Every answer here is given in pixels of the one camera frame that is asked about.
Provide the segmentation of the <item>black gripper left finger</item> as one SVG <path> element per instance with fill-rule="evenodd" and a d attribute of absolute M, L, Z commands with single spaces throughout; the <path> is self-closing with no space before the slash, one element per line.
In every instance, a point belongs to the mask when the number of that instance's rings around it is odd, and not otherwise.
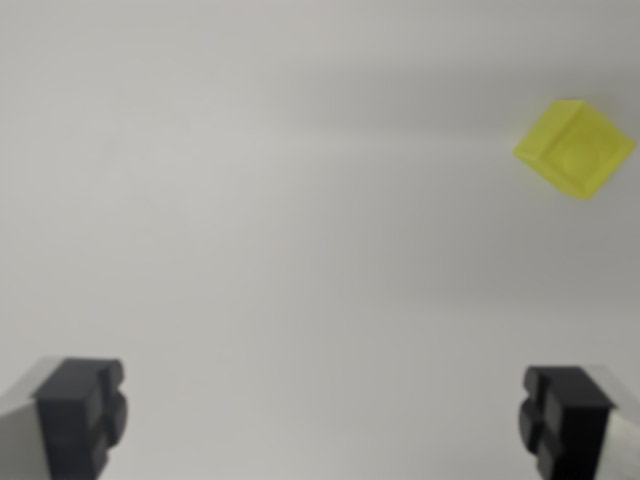
<path fill-rule="evenodd" d="M 1 393 L 3 479 L 98 479 L 128 402 L 118 359 L 44 357 Z"/>

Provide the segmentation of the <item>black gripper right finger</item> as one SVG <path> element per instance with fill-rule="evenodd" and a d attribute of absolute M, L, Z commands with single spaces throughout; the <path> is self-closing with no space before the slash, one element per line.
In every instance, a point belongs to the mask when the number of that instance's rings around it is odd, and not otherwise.
<path fill-rule="evenodd" d="M 609 369 L 530 366 L 523 387 L 519 435 L 541 478 L 639 477 L 639 396 Z"/>

